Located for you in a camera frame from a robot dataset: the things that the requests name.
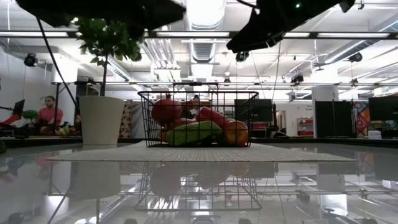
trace plant stem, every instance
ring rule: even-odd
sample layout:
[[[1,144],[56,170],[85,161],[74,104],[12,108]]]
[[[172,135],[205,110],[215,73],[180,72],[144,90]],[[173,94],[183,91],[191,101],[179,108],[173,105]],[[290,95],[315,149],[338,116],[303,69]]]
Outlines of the plant stem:
[[[105,56],[104,75],[102,79],[102,88],[100,96],[105,96],[105,83],[106,83],[106,67],[108,66],[108,55]]]

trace potted plant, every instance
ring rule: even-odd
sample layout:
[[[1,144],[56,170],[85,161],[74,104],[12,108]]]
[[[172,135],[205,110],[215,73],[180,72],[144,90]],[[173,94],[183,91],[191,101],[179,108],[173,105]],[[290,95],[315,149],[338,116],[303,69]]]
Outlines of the potted plant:
[[[28,120],[29,124],[33,124],[38,116],[39,113],[36,110],[27,110],[22,112],[22,117]]]
[[[108,59],[115,57],[132,61],[141,59],[138,43],[142,37],[130,35],[128,26],[121,21],[104,19],[74,19],[78,26],[78,40],[83,41],[82,52],[89,52],[95,57],[91,63],[104,68],[103,83],[100,96],[84,96],[80,98],[81,130],[83,143],[87,145],[116,145],[124,101],[105,97],[106,72]]]

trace red bell pepper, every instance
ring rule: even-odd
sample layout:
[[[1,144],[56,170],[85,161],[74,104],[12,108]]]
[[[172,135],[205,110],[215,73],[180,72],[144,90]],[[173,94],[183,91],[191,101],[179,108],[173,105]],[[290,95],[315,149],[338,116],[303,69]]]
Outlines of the red bell pepper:
[[[197,121],[212,121],[221,129],[224,129],[224,127],[229,123],[228,118],[225,118],[222,113],[208,107],[202,107],[199,113],[195,116],[195,119]]]

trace pink shirt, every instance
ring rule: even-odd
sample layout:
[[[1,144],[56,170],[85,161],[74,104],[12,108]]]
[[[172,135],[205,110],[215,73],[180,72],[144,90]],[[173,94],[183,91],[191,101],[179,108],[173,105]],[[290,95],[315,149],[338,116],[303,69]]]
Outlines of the pink shirt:
[[[54,119],[55,109],[43,108],[39,111],[39,119],[51,122]],[[57,125],[62,121],[63,112],[61,109],[57,110]]]

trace beige mat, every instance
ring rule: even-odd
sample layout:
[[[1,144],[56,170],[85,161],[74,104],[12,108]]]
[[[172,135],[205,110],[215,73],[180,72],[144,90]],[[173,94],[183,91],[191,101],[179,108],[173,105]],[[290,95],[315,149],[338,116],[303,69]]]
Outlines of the beige mat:
[[[139,142],[114,149],[81,151],[48,158],[51,161],[123,162],[353,162],[341,156],[315,154],[262,144],[245,148],[148,148]]]

